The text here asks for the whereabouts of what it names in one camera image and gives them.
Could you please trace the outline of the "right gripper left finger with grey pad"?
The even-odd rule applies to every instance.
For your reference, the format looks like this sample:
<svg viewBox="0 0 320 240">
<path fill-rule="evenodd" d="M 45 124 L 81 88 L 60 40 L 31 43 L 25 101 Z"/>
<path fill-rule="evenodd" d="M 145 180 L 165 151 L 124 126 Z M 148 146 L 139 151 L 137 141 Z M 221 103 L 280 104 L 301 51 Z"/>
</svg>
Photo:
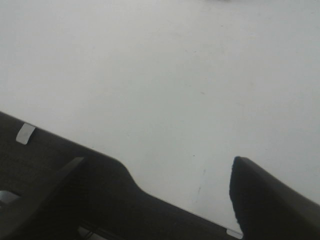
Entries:
<svg viewBox="0 0 320 240">
<path fill-rule="evenodd" d="M 0 209 L 0 238 L 75 240 L 87 204 L 86 160 L 76 157 L 46 182 Z"/>
</svg>

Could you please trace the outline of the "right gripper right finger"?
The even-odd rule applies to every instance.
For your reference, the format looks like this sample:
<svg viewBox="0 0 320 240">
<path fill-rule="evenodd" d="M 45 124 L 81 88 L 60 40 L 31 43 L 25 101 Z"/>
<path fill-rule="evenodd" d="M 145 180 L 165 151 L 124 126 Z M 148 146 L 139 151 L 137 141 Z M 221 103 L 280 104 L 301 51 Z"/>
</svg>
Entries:
<svg viewBox="0 0 320 240">
<path fill-rule="evenodd" d="M 245 240 L 320 238 L 320 206 L 246 157 L 234 158 L 229 196 Z"/>
</svg>

